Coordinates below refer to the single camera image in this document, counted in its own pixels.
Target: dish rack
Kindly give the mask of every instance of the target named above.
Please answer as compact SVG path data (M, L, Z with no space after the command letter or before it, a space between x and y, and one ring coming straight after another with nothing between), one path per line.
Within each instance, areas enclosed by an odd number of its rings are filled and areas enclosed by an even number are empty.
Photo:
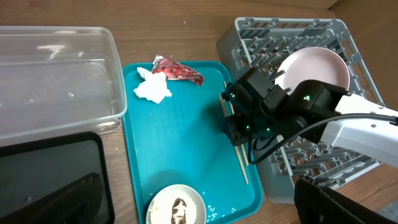
M216 46L233 81L251 67L271 76L289 55L300 49L328 48L347 64L349 91L385 106L349 30L339 19L239 17ZM278 137L273 144L281 140ZM262 153L253 152L254 157ZM268 199L293 203L294 183L303 175L337 189L379 164L348 149L297 138L258 164L257 169Z

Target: blue tray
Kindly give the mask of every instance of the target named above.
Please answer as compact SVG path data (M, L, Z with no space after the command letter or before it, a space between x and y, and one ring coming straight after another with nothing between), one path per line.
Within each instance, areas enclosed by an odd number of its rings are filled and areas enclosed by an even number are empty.
M127 154L139 223L145 223L152 198L162 188L185 184L201 194L208 223L231 223L261 206L262 186L256 166L246 167L246 185L234 147L222 132L218 95L231 76L219 62L182 62L200 72L202 86L167 81L172 92L159 105L133 92L142 82L133 63L123 68L128 109L124 115Z

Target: red wrapper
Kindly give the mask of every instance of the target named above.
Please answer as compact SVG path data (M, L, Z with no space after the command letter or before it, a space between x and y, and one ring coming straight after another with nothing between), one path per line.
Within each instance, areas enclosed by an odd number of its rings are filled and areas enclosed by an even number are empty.
M158 72L164 72L168 80L190 80L198 86L205 81L205 77L194 69L160 55L156 55L152 69L152 73Z

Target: white tissue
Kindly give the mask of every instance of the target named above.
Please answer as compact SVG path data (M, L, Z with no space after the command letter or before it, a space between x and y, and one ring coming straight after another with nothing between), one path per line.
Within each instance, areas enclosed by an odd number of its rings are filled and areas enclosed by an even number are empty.
M152 72L141 67L138 67L137 71L141 78L145 80L134 90L139 98L145 98L159 104L166 96L172 96L170 90L167 89L165 73L152 74Z

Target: wooden table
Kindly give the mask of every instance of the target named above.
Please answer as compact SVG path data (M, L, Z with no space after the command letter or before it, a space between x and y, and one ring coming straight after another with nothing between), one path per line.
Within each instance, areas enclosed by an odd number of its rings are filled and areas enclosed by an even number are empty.
M122 66L150 62L156 54L174 60L219 60L216 40L238 16L331 18L334 14L258 0L3 0L0 5L3 26L107 27ZM102 137L116 223L137 223L123 129ZM379 210L398 200L397 189L398 170L383 165L339 192ZM274 204L265 198L258 213L239 223L298 222L294 205Z

